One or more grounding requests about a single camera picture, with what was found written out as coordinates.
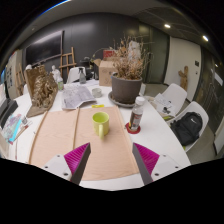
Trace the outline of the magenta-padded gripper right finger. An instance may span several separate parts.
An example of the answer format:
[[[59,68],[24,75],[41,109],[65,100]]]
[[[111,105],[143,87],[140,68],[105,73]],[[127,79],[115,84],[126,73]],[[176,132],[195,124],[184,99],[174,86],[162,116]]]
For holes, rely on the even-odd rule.
[[[167,154],[157,154],[137,143],[133,144],[132,153],[145,185],[181,169],[181,166]]]

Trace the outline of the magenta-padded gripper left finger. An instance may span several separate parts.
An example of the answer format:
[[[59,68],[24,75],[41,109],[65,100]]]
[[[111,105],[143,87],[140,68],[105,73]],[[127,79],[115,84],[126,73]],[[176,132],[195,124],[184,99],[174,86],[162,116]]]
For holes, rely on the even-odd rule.
[[[91,154],[91,145],[85,143],[65,155],[57,154],[43,169],[76,185],[79,185]]]

